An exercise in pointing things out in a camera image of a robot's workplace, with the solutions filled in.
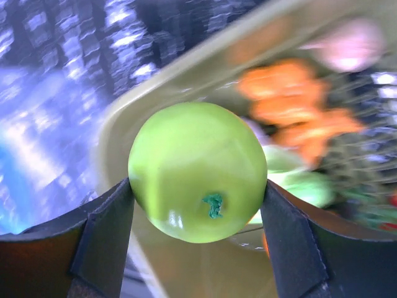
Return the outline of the green toy apple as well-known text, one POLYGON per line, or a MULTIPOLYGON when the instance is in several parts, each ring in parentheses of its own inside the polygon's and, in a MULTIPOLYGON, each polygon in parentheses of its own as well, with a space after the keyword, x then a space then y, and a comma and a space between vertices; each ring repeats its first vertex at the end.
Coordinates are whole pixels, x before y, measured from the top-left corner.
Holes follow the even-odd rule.
POLYGON ((136 201, 160 231, 210 243, 242 230, 260 208, 267 162, 251 128, 216 104, 185 102, 154 113, 128 158, 136 201))

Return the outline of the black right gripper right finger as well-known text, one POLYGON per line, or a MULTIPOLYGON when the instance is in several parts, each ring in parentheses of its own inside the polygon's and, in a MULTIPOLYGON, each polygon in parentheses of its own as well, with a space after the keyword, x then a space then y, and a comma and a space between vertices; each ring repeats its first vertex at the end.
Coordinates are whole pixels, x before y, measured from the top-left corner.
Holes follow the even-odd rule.
POLYGON ((267 182, 262 223, 279 297, 396 297, 396 235, 267 182))

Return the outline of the clear zip top bag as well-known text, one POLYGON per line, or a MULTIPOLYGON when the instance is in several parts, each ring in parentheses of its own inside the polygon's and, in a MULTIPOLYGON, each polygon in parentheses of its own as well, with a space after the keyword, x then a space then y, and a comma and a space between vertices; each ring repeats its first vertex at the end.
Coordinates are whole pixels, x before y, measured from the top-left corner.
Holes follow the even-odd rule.
POLYGON ((17 160, 1 143, 1 232, 18 234, 33 224, 30 185, 17 160))

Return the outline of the pink toy food piece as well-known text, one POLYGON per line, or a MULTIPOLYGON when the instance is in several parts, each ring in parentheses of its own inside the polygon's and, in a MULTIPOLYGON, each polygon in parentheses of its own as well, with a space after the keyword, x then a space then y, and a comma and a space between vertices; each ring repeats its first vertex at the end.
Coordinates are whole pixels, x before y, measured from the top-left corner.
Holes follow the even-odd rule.
POLYGON ((302 45, 322 65, 338 73, 354 73, 374 65, 384 54, 385 36, 371 19, 359 17, 341 22, 302 45))

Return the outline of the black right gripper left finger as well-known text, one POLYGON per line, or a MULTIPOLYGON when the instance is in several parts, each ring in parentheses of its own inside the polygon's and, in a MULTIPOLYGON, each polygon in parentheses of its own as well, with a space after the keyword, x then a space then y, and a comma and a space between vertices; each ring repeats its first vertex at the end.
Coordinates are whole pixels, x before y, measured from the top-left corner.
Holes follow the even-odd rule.
POLYGON ((64 215, 1 235, 1 297, 119 297, 133 211, 124 179, 64 215))

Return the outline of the olive green plastic bin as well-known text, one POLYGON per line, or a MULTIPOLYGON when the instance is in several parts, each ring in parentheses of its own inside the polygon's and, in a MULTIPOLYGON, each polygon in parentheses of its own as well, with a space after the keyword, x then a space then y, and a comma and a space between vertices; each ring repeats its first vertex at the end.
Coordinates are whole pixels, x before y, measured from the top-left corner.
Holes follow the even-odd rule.
MULTIPOLYGON (((165 67, 109 107, 95 154, 100 192, 128 176, 143 124, 185 102, 216 104, 242 119, 264 151, 267 182, 342 219, 396 235, 395 1, 270 1, 165 67), (386 42, 367 69, 338 73, 300 49, 359 17, 374 20, 386 42), (289 58, 304 60, 327 82, 326 108, 348 109, 365 126, 329 139, 315 167, 276 144, 277 126, 252 119, 250 100, 238 91, 245 71, 289 58)), ((136 201, 128 252, 155 297, 279 297, 261 206, 238 233, 190 243, 156 228, 136 201)))

